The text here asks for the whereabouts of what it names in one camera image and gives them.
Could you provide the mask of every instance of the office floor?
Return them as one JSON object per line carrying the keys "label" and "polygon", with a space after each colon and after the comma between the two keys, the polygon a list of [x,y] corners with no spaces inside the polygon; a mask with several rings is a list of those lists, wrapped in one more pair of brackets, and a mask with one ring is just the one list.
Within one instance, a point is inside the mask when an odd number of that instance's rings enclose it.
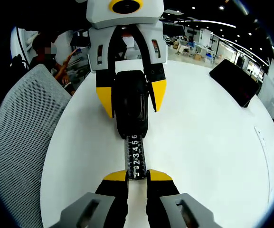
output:
{"label": "office floor", "polygon": [[211,64],[211,63],[206,63],[204,62],[204,59],[201,60],[195,60],[192,57],[189,57],[188,55],[177,55],[176,52],[177,50],[173,49],[172,47],[167,47],[168,48],[168,60],[174,60],[174,61],[179,61],[179,62],[185,62],[185,63],[192,63],[195,65],[200,65],[203,67],[208,67],[208,68],[214,68],[216,65]]}

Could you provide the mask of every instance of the yellow circle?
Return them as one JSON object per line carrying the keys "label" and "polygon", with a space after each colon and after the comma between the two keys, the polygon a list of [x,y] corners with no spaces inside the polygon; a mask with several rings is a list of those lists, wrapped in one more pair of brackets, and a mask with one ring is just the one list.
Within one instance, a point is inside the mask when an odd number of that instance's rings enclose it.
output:
{"label": "yellow circle", "polygon": [[[120,2],[120,1],[123,1],[123,0],[112,0],[112,1],[109,3],[109,10],[110,10],[111,12],[117,13],[117,12],[115,12],[115,11],[113,10],[113,6],[114,6],[116,3]],[[139,3],[139,8],[138,8],[136,11],[132,12],[132,13],[135,13],[135,12],[137,12],[139,9],[142,8],[142,6],[143,6],[143,0],[131,0],[131,1],[135,1],[135,2]]]}

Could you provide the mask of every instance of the black cable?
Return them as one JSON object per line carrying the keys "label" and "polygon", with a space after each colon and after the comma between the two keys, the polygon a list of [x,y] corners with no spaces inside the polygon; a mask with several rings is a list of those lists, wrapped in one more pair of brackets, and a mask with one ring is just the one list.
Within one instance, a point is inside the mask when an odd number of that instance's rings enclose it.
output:
{"label": "black cable", "polygon": [[28,66],[28,68],[29,68],[29,63],[28,63],[28,61],[27,61],[27,57],[26,57],[25,52],[24,52],[24,50],[23,50],[23,46],[22,46],[22,43],[21,43],[21,39],[19,38],[19,28],[18,28],[18,27],[17,27],[17,36],[18,36],[18,40],[19,40],[19,46],[21,47],[23,56],[24,56],[24,58],[25,58],[25,60],[26,60],[26,64],[27,64],[27,66]]}

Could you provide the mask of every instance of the measuring tape blade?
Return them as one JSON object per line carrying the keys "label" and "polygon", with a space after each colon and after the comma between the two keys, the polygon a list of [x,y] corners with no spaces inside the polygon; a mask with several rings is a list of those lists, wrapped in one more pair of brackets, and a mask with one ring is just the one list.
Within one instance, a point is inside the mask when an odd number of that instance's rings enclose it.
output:
{"label": "measuring tape blade", "polygon": [[127,136],[125,140],[128,178],[141,180],[146,178],[146,164],[141,135]]}

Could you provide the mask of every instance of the office desk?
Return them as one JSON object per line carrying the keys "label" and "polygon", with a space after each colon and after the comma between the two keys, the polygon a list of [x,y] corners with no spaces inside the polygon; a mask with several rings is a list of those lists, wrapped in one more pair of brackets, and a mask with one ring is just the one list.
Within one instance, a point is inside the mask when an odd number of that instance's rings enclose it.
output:
{"label": "office desk", "polygon": [[[141,60],[116,62],[117,71],[129,69],[143,69]],[[155,113],[149,101],[143,141],[147,168],[170,175],[179,192],[211,210],[222,227],[254,226],[274,198],[269,194],[274,191],[274,126],[268,112],[257,97],[250,108],[241,108],[209,77],[209,68],[168,61],[164,69],[168,85],[161,110]],[[265,137],[265,151],[254,126]],[[124,141],[90,74],[49,145],[41,181],[44,227],[85,193],[95,192],[104,176],[123,169]],[[148,228],[146,180],[129,181],[128,205],[125,227]]]}
{"label": "office desk", "polygon": [[196,47],[200,48],[200,55],[205,58],[207,52],[211,54],[211,56],[215,56],[216,52],[213,50],[209,50],[207,47],[200,45],[200,44],[195,44]]}

